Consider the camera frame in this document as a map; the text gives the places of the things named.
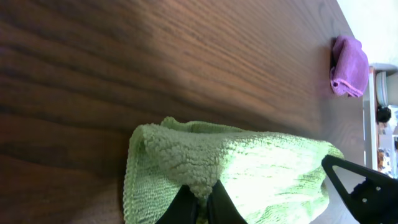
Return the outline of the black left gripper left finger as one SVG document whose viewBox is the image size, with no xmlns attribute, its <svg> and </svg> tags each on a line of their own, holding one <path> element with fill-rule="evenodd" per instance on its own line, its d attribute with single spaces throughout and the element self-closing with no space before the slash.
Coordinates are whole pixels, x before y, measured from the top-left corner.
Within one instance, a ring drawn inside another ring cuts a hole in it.
<svg viewBox="0 0 398 224">
<path fill-rule="evenodd" d="M 197 216 L 198 199 L 189 186 L 183 185 L 156 224 L 196 224 Z"/>
</svg>

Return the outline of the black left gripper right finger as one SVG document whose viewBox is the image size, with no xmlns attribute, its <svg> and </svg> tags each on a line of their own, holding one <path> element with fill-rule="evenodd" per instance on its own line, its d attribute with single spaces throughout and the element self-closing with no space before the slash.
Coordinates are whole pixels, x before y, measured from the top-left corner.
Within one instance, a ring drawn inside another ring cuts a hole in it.
<svg viewBox="0 0 398 224">
<path fill-rule="evenodd" d="M 207 200 L 209 224 L 247 224 L 239 214 L 220 180 L 212 188 Z"/>
</svg>

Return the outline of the light green microfiber cloth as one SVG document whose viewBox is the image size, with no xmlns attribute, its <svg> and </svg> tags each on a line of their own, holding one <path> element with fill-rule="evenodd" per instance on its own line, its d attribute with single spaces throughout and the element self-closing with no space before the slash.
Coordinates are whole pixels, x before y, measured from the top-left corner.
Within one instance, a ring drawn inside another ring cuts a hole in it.
<svg viewBox="0 0 398 224">
<path fill-rule="evenodd" d="M 154 223 L 187 185 L 203 203 L 220 181 L 248 223 L 310 223 L 329 204 L 326 141 L 172 117 L 138 126 L 124 178 L 126 223 Z"/>
</svg>

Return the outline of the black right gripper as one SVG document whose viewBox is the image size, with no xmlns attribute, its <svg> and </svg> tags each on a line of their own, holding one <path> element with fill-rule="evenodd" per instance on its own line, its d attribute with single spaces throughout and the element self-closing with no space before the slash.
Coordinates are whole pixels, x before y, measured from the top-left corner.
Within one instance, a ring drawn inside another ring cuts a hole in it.
<svg viewBox="0 0 398 224">
<path fill-rule="evenodd" d="M 356 221 L 397 224 L 397 179 L 330 155 L 322 167 Z"/>
</svg>

